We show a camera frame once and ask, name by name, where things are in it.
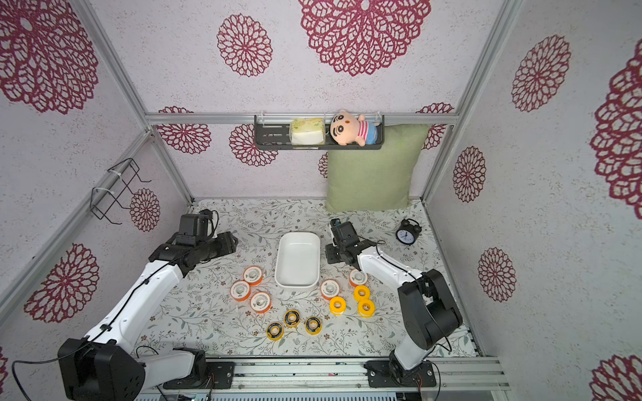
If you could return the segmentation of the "white plastic storage box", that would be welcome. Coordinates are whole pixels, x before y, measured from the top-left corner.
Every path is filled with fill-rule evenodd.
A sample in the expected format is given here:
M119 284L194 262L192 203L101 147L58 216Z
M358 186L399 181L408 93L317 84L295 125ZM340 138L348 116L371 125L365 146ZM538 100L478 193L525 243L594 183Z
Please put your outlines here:
M274 272L279 287L309 290L320 278L320 238L312 232L289 232L279 242Z

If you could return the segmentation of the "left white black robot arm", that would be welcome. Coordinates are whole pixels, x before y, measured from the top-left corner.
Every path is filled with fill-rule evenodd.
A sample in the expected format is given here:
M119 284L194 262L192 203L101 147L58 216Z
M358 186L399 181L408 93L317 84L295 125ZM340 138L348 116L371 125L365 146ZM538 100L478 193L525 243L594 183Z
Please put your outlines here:
M134 400L145 389L169 382L200 386L209 381L202 350L172 349L135 356L136 343L166 295L198 264L233 254L231 232L161 244L116 306L81 339L68 339L58 351L65 394L71 400Z

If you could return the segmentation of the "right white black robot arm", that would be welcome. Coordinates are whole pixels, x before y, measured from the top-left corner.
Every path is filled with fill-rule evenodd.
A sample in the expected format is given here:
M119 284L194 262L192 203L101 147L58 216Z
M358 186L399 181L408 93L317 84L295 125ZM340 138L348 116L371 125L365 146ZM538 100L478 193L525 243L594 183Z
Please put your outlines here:
M463 325L446 279L435 269L422 272L403 266L370 240L352 246L331 243L325 255L328 263L354 267L397 292L406 337L391 352L386 373L397 385L415 383L431 367L425 362L431 350Z

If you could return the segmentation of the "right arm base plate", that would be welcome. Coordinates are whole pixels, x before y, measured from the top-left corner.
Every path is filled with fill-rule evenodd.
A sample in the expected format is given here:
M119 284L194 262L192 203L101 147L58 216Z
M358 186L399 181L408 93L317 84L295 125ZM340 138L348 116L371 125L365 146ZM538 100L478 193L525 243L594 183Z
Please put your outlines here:
M430 363L419 364L405 370L398 363L384 360L370 360L364 364L369 386L383 388L435 388L437 377Z

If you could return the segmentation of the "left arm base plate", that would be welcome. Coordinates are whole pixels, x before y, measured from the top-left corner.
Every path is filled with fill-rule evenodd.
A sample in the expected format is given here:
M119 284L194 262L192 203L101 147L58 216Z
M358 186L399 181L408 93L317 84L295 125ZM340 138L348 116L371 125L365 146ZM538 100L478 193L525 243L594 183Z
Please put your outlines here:
M162 384L163 390L230 389L236 365L233 362L208 362L204 368L195 370L183 379L174 379Z

